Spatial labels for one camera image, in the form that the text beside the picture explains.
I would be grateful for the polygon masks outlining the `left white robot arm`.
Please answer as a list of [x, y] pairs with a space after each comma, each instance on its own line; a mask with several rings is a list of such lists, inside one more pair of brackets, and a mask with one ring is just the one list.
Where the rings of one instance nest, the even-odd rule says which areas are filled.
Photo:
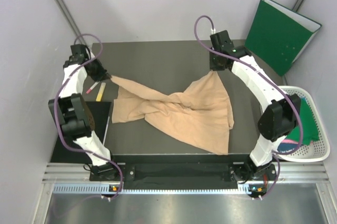
[[93, 176], [114, 180], [119, 175], [119, 167], [112, 162], [110, 150], [97, 136], [94, 118], [82, 96], [86, 78], [98, 73], [92, 69], [97, 60], [91, 55], [87, 49], [72, 53], [63, 65], [61, 88], [56, 97], [49, 100], [48, 107], [62, 145], [69, 151], [86, 154], [92, 163], [89, 171]]

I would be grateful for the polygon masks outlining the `beige t shirt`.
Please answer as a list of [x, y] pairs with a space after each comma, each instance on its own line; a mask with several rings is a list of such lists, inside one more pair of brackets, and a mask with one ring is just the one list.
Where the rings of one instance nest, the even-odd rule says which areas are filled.
[[163, 94], [112, 76], [118, 85], [113, 123], [144, 119], [163, 133], [217, 155], [229, 153], [234, 116], [230, 97], [216, 71], [192, 82], [184, 92]]

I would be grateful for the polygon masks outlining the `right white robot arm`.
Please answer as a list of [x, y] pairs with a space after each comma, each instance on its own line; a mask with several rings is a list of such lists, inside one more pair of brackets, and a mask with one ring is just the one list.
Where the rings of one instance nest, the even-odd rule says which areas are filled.
[[273, 155], [278, 154], [279, 145], [295, 128], [299, 128], [298, 146], [302, 145], [301, 98], [296, 94], [287, 94], [276, 85], [245, 47], [213, 45], [210, 52], [216, 56], [214, 62], [237, 76], [260, 104], [261, 117], [257, 122], [260, 135], [244, 164], [247, 177], [259, 179]]

